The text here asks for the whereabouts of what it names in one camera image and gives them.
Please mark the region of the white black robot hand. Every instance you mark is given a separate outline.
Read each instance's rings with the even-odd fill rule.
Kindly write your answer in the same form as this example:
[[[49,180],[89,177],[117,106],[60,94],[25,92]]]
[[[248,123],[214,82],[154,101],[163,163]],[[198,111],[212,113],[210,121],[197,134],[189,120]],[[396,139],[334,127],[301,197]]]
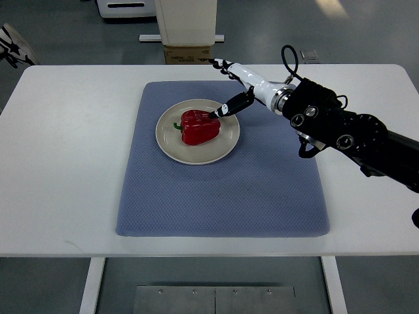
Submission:
[[[253,104],[255,100],[265,105],[269,111],[282,114],[285,102],[296,88],[291,83],[295,75],[289,75],[285,82],[274,82],[240,63],[232,63],[218,58],[210,59],[209,62],[222,74],[232,80],[237,80],[246,89],[210,113],[210,118],[232,116]]]

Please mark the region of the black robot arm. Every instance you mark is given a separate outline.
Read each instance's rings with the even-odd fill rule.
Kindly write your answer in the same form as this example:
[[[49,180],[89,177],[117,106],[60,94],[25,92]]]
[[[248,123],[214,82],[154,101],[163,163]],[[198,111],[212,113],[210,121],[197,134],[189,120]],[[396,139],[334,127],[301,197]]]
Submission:
[[[371,114],[345,110],[336,93],[307,78],[294,89],[278,90],[271,109],[286,117],[300,133],[302,158],[320,152],[307,144],[320,142],[360,166],[366,177],[387,176],[418,191],[418,142],[387,129]]]

